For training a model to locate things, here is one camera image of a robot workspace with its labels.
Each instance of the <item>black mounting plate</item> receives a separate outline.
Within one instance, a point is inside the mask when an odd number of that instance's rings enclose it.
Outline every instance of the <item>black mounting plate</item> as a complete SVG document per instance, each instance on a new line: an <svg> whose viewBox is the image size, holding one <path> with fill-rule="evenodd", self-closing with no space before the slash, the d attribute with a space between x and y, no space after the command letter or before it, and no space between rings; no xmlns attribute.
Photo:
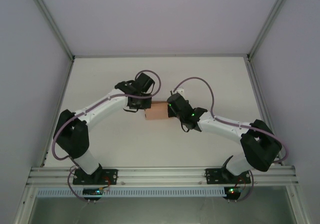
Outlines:
<svg viewBox="0 0 320 224"><path fill-rule="evenodd" d="M108 177L110 185L116 185L118 179L117 169L102 169L101 178L94 180L90 175L85 173L82 169L77 169L74 173L73 185L108 185L108 181L103 177Z"/></svg>
<svg viewBox="0 0 320 224"><path fill-rule="evenodd" d="M207 184L243 184L243 180L239 180L239 177L244 179L245 184L251 183L249 172L243 172L228 182L222 177L221 168L207 168L205 170L205 177Z"/></svg>

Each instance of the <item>white backdrop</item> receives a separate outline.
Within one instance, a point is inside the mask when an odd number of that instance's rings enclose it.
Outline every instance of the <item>white backdrop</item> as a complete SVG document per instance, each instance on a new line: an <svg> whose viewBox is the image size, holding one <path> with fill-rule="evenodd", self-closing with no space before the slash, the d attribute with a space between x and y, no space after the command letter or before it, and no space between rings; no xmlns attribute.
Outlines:
<svg viewBox="0 0 320 224"><path fill-rule="evenodd" d="M180 81L198 76L212 86L217 115L246 122L260 118L242 57L76 59L61 110L88 106L142 69L161 77L161 91L153 100L166 100ZM211 96L204 83L190 80L183 87L192 107L209 110ZM220 166L242 151L238 144L214 134L184 133L178 119L147 121L142 110L112 114L95 126L89 138L91 152L108 167ZM58 145L56 152L66 155ZM49 151L46 167L71 165L70 160L55 160Z"/></svg>

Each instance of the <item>white ceiling panel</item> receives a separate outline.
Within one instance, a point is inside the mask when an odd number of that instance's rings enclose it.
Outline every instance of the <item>white ceiling panel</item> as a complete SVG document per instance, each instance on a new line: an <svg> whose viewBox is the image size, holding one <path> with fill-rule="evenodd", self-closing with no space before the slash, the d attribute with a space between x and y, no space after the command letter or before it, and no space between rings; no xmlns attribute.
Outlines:
<svg viewBox="0 0 320 224"><path fill-rule="evenodd" d="M75 55L248 53L275 0L44 0Z"/></svg>

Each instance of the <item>white connector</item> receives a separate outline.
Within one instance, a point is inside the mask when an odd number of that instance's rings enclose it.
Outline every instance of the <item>white connector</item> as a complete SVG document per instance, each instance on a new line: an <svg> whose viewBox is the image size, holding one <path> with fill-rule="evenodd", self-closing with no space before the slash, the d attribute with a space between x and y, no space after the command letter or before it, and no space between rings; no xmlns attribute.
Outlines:
<svg viewBox="0 0 320 224"><path fill-rule="evenodd" d="M171 95L175 94L175 93L179 93L184 99L186 99L186 96L185 96L185 90L184 88L177 88L176 91L174 92L173 90L171 90Z"/></svg>

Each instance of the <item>glass panel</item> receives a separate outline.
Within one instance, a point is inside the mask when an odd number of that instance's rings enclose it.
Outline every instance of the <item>glass panel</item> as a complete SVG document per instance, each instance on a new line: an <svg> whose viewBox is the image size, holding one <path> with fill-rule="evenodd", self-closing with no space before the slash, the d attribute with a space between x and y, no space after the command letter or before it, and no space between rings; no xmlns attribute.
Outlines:
<svg viewBox="0 0 320 224"><path fill-rule="evenodd" d="M254 188L240 203L223 198L37 198L29 224L295 224L285 188Z"/></svg>

